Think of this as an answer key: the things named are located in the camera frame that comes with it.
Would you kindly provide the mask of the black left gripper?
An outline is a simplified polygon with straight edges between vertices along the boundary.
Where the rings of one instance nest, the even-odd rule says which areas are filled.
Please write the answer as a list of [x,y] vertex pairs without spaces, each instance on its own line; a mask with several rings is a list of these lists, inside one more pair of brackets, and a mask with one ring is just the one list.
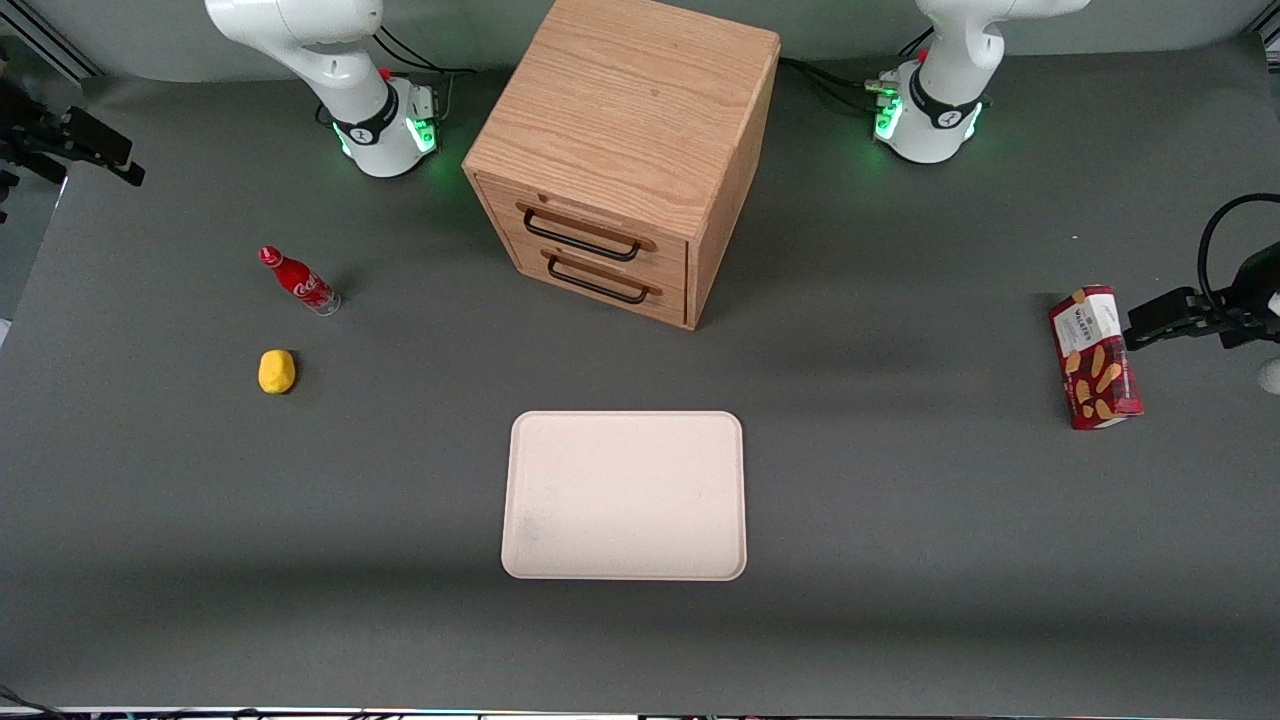
[[1251,255],[1238,269],[1230,286],[1204,293],[1190,287],[1170,290],[1158,304],[1143,304],[1128,313],[1125,348],[1137,352],[1151,345],[1176,338],[1216,334],[1224,350],[1254,341],[1279,342],[1279,242]]

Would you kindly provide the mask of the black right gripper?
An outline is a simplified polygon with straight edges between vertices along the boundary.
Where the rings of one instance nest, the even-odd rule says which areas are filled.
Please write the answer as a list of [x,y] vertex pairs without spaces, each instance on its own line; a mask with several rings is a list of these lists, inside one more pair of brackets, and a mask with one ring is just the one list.
[[54,120],[44,104],[35,101],[20,86],[3,79],[3,163],[60,184],[67,178],[67,167],[52,156],[60,156],[67,141],[125,183],[140,187],[145,182],[146,170],[132,161],[133,143],[124,135],[82,108],[67,110],[61,131]]

